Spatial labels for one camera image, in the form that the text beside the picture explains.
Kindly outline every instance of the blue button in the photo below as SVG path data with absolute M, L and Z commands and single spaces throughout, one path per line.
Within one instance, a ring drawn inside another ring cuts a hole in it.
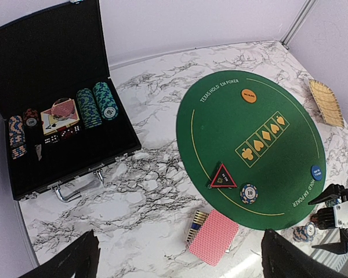
M 316 181 L 321 181 L 322 180 L 322 171 L 321 168 L 317 165 L 313 165 L 311 168 L 311 174 L 312 177 L 316 180 Z

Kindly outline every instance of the deck of cards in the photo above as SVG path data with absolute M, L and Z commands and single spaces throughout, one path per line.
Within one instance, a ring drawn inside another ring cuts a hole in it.
M 189 243 L 189 251 L 209 265 L 216 266 L 238 232 L 238 224 L 216 210 Z
M 54 111 L 57 111 L 58 114 L 61 112 L 70 111 L 70 114 L 59 117 L 58 115 L 53 115 Z M 55 133 L 61 127 L 70 127 L 77 124 L 80 121 L 80 118 L 77 113 L 75 101 L 69 99 L 65 102 L 57 104 L 55 107 L 53 106 L 52 108 L 41 112 L 41 121 L 44 135 Z

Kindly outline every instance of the diamond symbol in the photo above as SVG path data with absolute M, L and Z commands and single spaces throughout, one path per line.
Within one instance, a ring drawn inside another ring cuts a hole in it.
M 262 136 L 263 136 L 263 139 L 271 141 L 271 134 L 269 134 L 269 132 L 262 130 Z

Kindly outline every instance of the black briefcase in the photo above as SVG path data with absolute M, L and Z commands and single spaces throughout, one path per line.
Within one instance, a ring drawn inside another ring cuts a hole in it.
M 98 82 L 108 84 L 118 113 L 86 128 L 77 92 L 92 90 Z M 52 133 L 58 137 L 52 142 L 50 135 L 44 135 L 40 114 L 62 98 L 75 100 L 79 127 L 67 138 L 61 138 L 59 131 Z M 39 122 L 35 127 L 24 123 L 26 153 L 13 159 L 9 119 L 23 116 L 29 108 L 38 111 Z M 110 79 L 98 0 L 57 5 L 0 28 L 0 114 L 16 200 L 53 189 L 66 202 L 69 198 L 61 195 L 61 184 L 90 172 L 101 178 L 103 166 L 141 148 Z

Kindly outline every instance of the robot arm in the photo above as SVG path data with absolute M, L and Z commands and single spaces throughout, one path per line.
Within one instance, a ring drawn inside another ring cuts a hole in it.
M 333 207 L 321 208 L 313 215 L 314 222 L 320 230 L 339 228 L 340 242 L 312 246 L 335 254 L 348 252 L 348 189 L 343 185 L 331 184 L 319 196 L 308 204 L 319 204 L 330 200 L 342 202 Z

